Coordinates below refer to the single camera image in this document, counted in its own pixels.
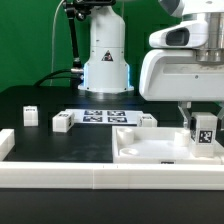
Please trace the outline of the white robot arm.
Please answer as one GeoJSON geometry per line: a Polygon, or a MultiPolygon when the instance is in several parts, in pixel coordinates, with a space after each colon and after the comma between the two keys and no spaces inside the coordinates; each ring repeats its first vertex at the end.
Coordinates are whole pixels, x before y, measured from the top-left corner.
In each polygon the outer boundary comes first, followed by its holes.
{"type": "MultiPolygon", "coordinates": [[[[193,101],[224,101],[224,0],[158,0],[181,22],[154,32],[144,57],[139,92],[147,101],[177,101],[190,127],[193,101]]],[[[90,58],[81,88],[116,94],[131,87],[124,60],[124,22],[110,6],[92,9],[90,58]]]]}

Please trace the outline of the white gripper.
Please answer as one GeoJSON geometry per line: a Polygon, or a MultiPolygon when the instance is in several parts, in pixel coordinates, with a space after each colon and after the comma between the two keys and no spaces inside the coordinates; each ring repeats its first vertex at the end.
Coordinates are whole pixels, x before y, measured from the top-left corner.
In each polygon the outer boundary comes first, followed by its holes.
{"type": "Polygon", "coordinates": [[[223,101],[218,130],[224,131],[224,14],[191,14],[150,35],[139,91],[148,101],[180,101],[183,127],[191,125],[188,101],[223,101]]]}

